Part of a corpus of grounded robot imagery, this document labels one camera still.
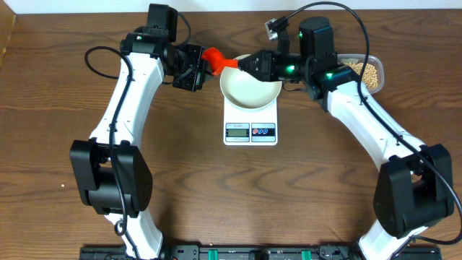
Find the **red plastic measuring scoop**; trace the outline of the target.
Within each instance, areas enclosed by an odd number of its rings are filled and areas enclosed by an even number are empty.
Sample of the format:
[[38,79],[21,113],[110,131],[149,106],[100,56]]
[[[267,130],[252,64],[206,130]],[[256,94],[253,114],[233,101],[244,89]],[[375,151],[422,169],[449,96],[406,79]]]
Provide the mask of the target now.
[[219,76],[225,67],[238,68],[237,59],[226,59],[225,55],[214,47],[206,49],[201,57],[209,63],[212,69],[212,76]]

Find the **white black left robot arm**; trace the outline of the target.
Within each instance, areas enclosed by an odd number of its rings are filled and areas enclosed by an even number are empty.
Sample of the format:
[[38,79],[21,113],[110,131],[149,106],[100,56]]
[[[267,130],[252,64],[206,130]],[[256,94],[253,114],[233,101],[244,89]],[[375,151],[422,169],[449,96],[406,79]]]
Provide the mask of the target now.
[[171,6],[150,4],[146,25],[130,32],[119,49],[110,49],[121,59],[110,102],[89,139],[73,141],[69,152],[82,203],[113,224],[127,259],[170,257],[148,209],[152,174],[140,146],[154,94],[167,84],[165,78],[191,92],[205,81],[204,47],[176,43],[183,17]]

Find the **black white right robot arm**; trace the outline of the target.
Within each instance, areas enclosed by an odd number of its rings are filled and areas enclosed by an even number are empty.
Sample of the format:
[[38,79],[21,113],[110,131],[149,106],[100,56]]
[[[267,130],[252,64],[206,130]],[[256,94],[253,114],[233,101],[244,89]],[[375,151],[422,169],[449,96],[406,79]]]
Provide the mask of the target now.
[[376,220],[358,242],[364,259],[395,259],[422,233],[461,210],[453,189],[452,161],[440,144],[426,145],[401,127],[373,98],[361,76],[341,64],[325,17],[299,25],[300,52],[290,53],[286,17],[268,21],[278,40],[238,61],[262,82],[301,82],[310,99],[345,125],[365,148],[379,175],[373,199]]

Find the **cream round bowl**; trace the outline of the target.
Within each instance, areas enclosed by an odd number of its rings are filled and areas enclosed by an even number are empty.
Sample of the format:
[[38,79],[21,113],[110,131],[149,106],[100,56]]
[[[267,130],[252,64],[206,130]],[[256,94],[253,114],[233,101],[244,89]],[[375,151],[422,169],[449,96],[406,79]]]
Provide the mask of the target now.
[[249,73],[226,66],[219,78],[220,89],[226,100],[243,110],[259,110],[275,101],[282,83],[262,82]]

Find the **white digital kitchen scale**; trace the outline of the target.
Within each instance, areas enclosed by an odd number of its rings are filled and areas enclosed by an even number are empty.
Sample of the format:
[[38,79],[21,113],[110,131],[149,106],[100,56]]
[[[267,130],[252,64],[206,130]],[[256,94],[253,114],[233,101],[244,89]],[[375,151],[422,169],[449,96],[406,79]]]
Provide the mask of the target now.
[[277,101],[247,109],[224,102],[223,142],[228,146],[275,146],[278,143]]

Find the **clear container of soybeans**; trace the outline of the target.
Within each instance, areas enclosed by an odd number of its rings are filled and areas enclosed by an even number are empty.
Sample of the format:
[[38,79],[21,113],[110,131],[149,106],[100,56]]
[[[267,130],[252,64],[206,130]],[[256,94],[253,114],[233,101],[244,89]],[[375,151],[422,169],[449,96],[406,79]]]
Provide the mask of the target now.
[[[364,64],[365,54],[339,54],[338,62],[351,66],[353,70],[360,74]],[[383,63],[375,56],[369,55],[365,72],[362,78],[369,93],[379,92],[385,83]]]

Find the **wooden side panel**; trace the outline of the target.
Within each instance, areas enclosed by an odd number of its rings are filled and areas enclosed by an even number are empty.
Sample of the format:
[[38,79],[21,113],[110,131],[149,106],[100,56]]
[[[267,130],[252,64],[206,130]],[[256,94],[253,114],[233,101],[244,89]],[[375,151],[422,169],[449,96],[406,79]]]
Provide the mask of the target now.
[[17,15],[11,10],[11,8],[1,0],[0,6],[0,64],[3,63],[6,49],[11,39],[14,24],[16,22]]

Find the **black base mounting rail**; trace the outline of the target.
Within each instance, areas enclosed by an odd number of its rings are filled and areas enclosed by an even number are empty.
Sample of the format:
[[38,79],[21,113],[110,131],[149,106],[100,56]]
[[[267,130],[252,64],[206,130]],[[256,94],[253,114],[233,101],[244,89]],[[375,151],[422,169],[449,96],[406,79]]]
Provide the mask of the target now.
[[[80,260],[135,259],[125,246],[81,247]],[[161,260],[317,260],[362,259],[359,251],[349,246],[321,245],[295,248],[200,247],[197,245],[166,246],[157,259]],[[392,259],[441,260],[436,247],[407,247]]]

